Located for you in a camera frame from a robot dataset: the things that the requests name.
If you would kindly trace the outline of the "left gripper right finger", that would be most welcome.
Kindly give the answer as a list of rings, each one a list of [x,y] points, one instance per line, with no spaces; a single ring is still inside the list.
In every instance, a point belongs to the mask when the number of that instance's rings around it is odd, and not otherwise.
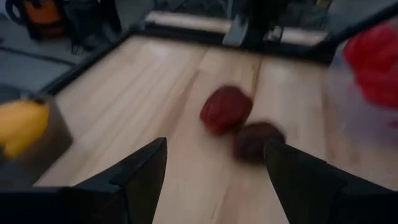
[[[290,224],[398,224],[398,191],[277,141],[264,153]]]

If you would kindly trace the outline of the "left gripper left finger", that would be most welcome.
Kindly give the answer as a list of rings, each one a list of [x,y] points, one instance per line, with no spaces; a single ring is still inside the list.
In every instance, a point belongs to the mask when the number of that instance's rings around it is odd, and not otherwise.
[[[166,163],[167,139],[157,138],[63,196],[77,223],[152,224]]]

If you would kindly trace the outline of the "dark red apple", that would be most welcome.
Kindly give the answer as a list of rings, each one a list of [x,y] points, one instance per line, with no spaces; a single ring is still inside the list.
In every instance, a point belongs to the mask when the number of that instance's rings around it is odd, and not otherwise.
[[[267,121],[249,123],[235,135],[233,156],[240,161],[263,164],[269,141],[286,142],[284,133]]]
[[[211,134],[221,135],[245,123],[252,107],[252,99],[240,87],[224,85],[206,99],[199,118]]]

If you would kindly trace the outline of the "red bell pepper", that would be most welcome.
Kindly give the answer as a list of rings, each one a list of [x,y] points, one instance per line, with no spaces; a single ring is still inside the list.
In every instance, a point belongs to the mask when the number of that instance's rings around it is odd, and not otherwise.
[[[398,28],[382,24],[361,32],[347,41],[343,55],[356,72],[394,72],[398,70]]]
[[[398,68],[389,71],[362,69],[354,77],[367,101],[398,110]]]

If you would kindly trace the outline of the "clear plastic bin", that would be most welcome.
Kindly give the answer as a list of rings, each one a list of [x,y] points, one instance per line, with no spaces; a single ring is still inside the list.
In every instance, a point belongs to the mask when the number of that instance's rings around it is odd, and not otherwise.
[[[378,25],[382,24],[398,28],[398,16]],[[343,55],[347,41],[337,47],[325,78],[332,119],[329,160],[351,174],[398,191],[398,110],[364,98],[355,81],[357,72]]]

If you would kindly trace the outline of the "smoky translucent plastic bin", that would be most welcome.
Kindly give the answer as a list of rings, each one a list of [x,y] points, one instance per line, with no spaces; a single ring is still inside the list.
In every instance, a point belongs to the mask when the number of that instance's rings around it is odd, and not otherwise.
[[[0,84],[0,105],[16,100],[31,100],[50,108],[43,135],[16,159],[8,159],[0,145],[0,190],[31,187],[72,145],[73,138],[55,100],[48,95]]]

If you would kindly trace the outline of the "yellow bell pepper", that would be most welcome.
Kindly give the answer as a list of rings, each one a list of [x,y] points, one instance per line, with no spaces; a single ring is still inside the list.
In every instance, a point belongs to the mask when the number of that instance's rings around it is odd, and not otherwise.
[[[0,145],[8,159],[16,159],[47,129],[50,108],[31,100],[0,105]]]

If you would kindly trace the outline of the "orange and black machine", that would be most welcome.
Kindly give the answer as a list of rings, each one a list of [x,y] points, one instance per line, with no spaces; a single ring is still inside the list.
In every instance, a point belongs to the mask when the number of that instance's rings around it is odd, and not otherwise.
[[[10,20],[27,28],[34,40],[61,37],[67,33],[59,0],[6,0]]]

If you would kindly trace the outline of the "black aluminium table frame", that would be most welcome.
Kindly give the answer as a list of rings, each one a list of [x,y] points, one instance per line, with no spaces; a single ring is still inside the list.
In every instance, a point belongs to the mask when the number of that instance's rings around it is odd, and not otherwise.
[[[240,44],[233,43],[232,30],[236,28],[231,25],[227,33],[223,34],[218,31],[206,31],[201,29],[191,29],[176,25],[164,25],[156,22],[145,22],[139,26],[130,27],[126,33],[118,37],[104,47],[94,51],[89,57],[84,59],[78,65],[72,67],[69,71],[63,73],[60,77],[39,90],[40,93],[48,95],[56,95],[62,91],[67,85],[76,80],[78,77],[92,67],[97,61],[107,56],[111,51],[118,48],[126,39],[133,35],[142,35],[148,37],[160,37],[165,39],[178,40],[183,42],[194,42],[215,47],[224,47],[235,50],[246,50],[262,55],[280,55],[283,57],[297,58],[299,60],[309,60],[316,63],[330,63],[337,46],[351,37],[363,32],[375,25],[398,16],[398,2],[391,4],[379,12],[369,16],[362,21],[347,27],[335,35],[326,35],[324,39],[312,44],[291,44],[282,39],[287,33],[287,29],[283,28],[281,35],[276,40],[262,40],[260,42],[248,41],[249,33],[254,29],[245,28],[240,33]]]

